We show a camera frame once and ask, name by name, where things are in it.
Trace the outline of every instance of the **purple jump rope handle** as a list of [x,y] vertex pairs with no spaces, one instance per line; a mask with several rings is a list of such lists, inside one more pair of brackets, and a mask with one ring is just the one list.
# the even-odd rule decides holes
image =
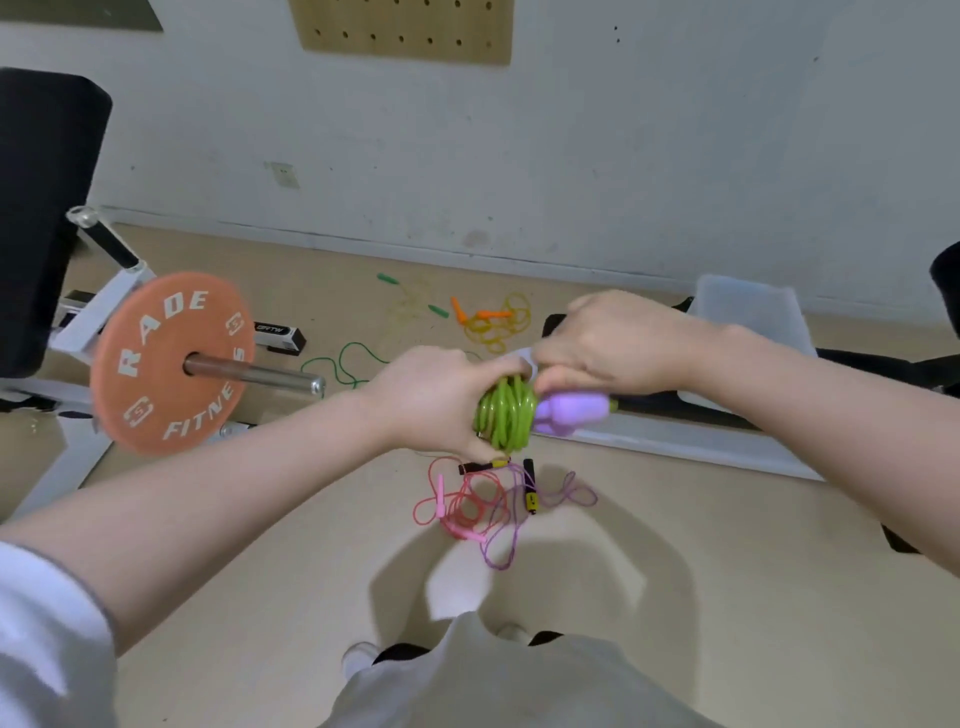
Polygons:
[[610,416],[610,397],[600,392],[561,392],[537,405],[534,432],[566,437]]

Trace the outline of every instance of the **hand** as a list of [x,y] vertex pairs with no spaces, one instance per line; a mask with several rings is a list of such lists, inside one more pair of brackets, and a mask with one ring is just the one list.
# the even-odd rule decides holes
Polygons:
[[530,375],[520,356],[471,364],[463,352],[416,347],[360,393],[370,399],[375,416],[387,418],[390,448],[442,450],[488,463],[503,453],[473,432],[477,404],[502,376],[517,374]]
[[538,395],[564,390],[653,394],[688,389],[719,329],[624,291],[577,299],[533,348]]

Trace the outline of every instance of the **white wall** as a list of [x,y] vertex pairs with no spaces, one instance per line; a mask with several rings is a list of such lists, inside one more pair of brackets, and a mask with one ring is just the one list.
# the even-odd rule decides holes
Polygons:
[[307,53],[285,0],[153,4],[163,35],[0,26],[0,64],[113,96],[99,203],[943,318],[926,269],[960,239],[956,0],[516,0],[506,69]]

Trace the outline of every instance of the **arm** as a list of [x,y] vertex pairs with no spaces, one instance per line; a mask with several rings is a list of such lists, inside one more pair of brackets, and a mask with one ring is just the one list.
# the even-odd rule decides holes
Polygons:
[[415,349],[364,389],[82,489],[0,526],[0,541],[79,579],[106,609],[119,654],[270,526],[377,455],[409,447],[491,459],[469,430],[473,411],[523,367]]
[[681,389],[724,405],[960,574],[960,401],[619,291],[574,302],[534,358],[549,367],[540,392]]

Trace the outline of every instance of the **orange weight plate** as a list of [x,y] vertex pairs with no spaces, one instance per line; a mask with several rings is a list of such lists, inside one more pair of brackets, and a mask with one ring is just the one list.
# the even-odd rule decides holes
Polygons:
[[124,448],[167,455],[216,433],[244,385],[190,376],[188,354],[253,360],[253,319],[232,284],[206,273],[153,279],[104,328],[90,370],[97,417]]

